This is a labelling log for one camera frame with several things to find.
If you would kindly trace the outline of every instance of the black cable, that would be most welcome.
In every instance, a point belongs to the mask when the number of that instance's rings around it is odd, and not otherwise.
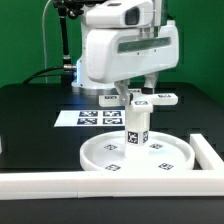
[[[47,69],[41,70],[39,72],[36,72],[35,74],[33,74],[32,76],[30,76],[26,80],[24,80],[23,81],[23,84],[28,84],[32,79],[34,79],[36,77],[47,77],[47,76],[51,76],[51,75],[41,76],[43,73],[51,72],[51,71],[55,71],[55,70],[61,70],[61,69],[64,69],[64,67],[63,66],[57,66],[57,67],[52,67],[52,68],[47,68]]]
[[[33,80],[33,79],[37,79],[37,78],[46,78],[46,77],[61,76],[61,75],[62,75],[62,74],[38,75],[38,76],[32,77],[31,80]]]

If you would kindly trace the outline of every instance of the black tabletop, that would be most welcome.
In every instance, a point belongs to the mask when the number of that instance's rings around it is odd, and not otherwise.
[[[156,106],[151,130],[189,141],[201,133],[223,156],[224,107],[191,84],[159,83],[175,93],[175,106]],[[100,110],[98,97],[59,84],[0,89],[1,172],[82,170],[79,149],[87,139],[123,127],[60,127],[61,110]],[[86,198],[0,201],[0,223],[222,223],[223,197]]]

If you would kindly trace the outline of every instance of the white robot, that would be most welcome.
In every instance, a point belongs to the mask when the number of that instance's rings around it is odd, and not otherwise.
[[[171,93],[153,94],[157,72],[175,67],[179,58],[175,22],[167,21],[163,0],[109,0],[84,18],[85,74],[96,83],[114,83],[119,95],[101,95],[102,107],[125,106],[125,131],[96,136],[81,148],[85,170],[143,172],[193,169],[194,151],[173,136],[149,131],[153,105],[174,105]],[[145,88],[129,90],[129,79],[144,75]]]

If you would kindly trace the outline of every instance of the green wall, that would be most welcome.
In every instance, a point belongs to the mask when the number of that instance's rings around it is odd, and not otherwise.
[[[44,68],[41,18],[46,2],[1,2],[0,86],[21,83]],[[180,35],[180,61],[176,69],[161,72],[161,81],[193,83],[224,104],[223,9],[223,0],[169,0],[169,13]],[[79,25],[79,21],[68,24],[74,61],[81,54]],[[47,13],[46,28],[48,65],[61,65],[59,19],[53,7]]]

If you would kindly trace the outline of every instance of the white bar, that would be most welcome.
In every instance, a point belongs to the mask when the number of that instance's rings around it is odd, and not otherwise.
[[[77,197],[77,173],[0,174],[0,200]]]
[[[201,134],[191,134],[190,145],[203,170],[224,170],[222,159]]]
[[[0,174],[1,200],[135,196],[224,196],[224,172]]]

